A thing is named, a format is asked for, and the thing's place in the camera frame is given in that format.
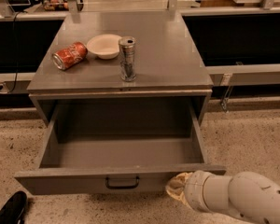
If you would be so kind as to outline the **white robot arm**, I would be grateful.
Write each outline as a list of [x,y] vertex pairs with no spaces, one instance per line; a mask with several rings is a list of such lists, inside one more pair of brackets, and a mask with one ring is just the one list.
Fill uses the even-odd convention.
[[220,213],[256,224],[280,224],[280,186],[258,173],[181,173],[171,178],[165,189],[197,212]]

